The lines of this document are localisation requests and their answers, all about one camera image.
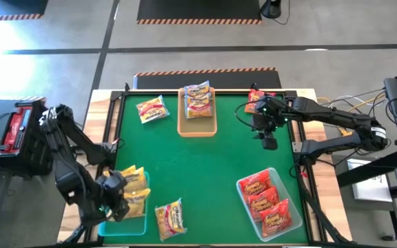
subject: green table surface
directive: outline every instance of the green table surface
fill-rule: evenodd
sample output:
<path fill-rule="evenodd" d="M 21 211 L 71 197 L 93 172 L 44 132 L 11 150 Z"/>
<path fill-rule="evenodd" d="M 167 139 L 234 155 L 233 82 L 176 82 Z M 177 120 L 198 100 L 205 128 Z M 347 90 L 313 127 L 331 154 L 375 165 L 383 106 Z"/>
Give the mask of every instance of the green table surface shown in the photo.
<path fill-rule="evenodd" d="M 211 138 L 183 138 L 177 132 L 177 95 L 163 96 L 170 111 L 166 118 L 141 124 L 136 105 L 157 95 L 127 96 L 120 137 L 125 145 L 118 151 L 116 169 L 144 167 L 151 178 L 147 231 L 142 236 L 105 237 L 113 244 L 264 244 L 254 228 L 236 190 L 238 179 L 273 167 L 303 218 L 293 166 L 289 130 L 275 132 L 278 149 L 265 150 L 250 127 L 238 122 L 235 108 L 247 95 L 216 95 L 218 131 Z M 239 111 L 240 117 L 250 115 Z M 160 241 L 154 214 L 156 206 L 182 198 L 183 224 L 187 233 Z M 268 243 L 306 244 L 305 225 Z"/>

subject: gray floor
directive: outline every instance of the gray floor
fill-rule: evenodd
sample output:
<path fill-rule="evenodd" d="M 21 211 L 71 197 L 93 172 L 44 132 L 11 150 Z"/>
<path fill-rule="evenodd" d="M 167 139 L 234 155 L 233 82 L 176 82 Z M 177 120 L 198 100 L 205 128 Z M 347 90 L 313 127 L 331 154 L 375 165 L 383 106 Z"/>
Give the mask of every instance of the gray floor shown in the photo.
<path fill-rule="evenodd" d="M 50 0 L 40 20 L 0 21 L 0 94 L 46 96 L 48 105 L 69 105 L 74 110 L 76 120 L 82 123 L 98 65 L 98 53 L 42 54 L 41 51 L 32 51 L 33 55 L 1 55 L 1 52 L 44 49 L 71 52 L 67 49 L 101 48 L 112 6 L 113 0 Z M 138 6 L 139 0 L 120 1 L 109 48 L 238 45 L 322 47 L 397 43 L 397 0 L 292 0 L 292 15 L 285 26 L 271 20 L 264 20 L 263 25 L 137 25 Z M 286 6 L 283 6 L 283 17 L 286 14 Z M 124 83 L 132 82 L 137 72 L 244 67 L 276 67 L 283 87 L 314 88 L 318 96 L 334 99 L 340 95 L 382 88 L 385 77 L 397 75 L 397 49 L 108 54 L 99 88 L 122 89 Z M 383 107 L 376 108 L 376 116 L 387 128 L 388 137 L 396 139 L 396 128 L 385 116 Z M 326 132 L 330 138 L 338 136 L 334 128 L 326 127 Z M 374 156 L 384 156 L 395 150 L 397 148 L 391 146 Z M 47 191 L 46 195 L 53 195 L 56 189 L 53 188 L 52 180 L 48 179 L 44 179 L 43 188 Z M 22 200 L 23 194 L 27 194 L 28 189 L 24 184 L 14 184 L 12 187 L 17 188 L 19 200 Z M 44 213 L 37 206 L 18 205 L 10 201 L 5 203 L 5 213 L 17 213 L 17 216 L 7 218 L 0 225 L 16 223 L 17 228 L 3 230 L 7 235 L 12 233 L 19 237 L 0 240 L 0 247 L 52 243 L 57 237 L 55 231 L 59 226 L 53 226 L 48 233 L 38 231 L 34 242 L 28 242 L 31 236 L 21 231 L 43 223 L 55 225 L 50 219 L 59 220 L 63 201 L 59 199 L 55 204 L 44 204 L 44 211 L 47 211 L 46 205 L 55 214 L 48 214 L 49 219 L 36 217 Z M 355 241 L 397 246 L 395 242 L 381 243 L 379 237 L 386 229 L 373 228 L 389 223 L 386 214 L 361 209 L 346 211 Z"/>

